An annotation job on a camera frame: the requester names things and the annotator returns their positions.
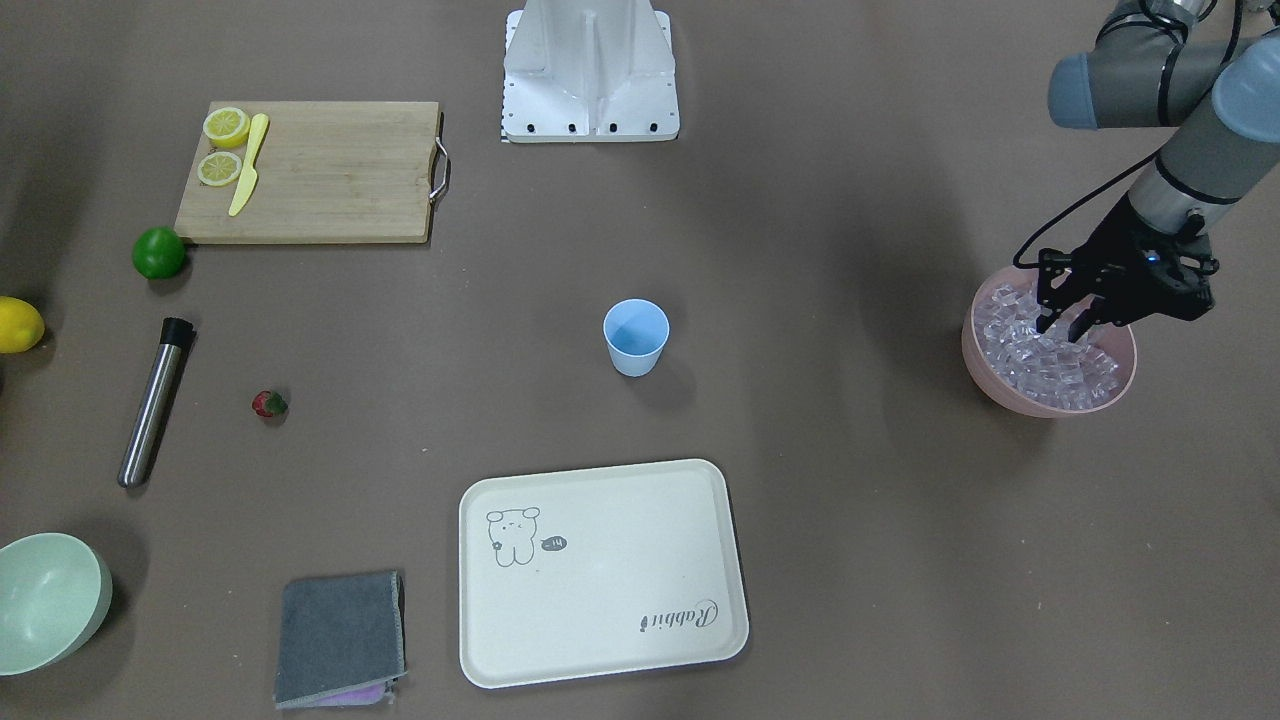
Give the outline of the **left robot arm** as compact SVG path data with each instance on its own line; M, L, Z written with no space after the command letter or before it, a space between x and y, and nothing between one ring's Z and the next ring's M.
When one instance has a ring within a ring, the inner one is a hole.
M1133 186L1071 251L1042 249L1038 332L1070 307L1079 340L1153 314L1193 322L1213 307L1210 228L1276 165L1277 31L1196 44L1207 1L1120 1L1088 53L1050 79L1051 119L1074 129L1169 127L1132 168Z

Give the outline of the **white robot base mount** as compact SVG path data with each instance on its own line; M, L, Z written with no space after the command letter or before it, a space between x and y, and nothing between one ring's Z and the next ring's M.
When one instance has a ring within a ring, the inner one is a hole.
M680 135L672 23L649 1L527 1L506 17L503 69L506 142Z

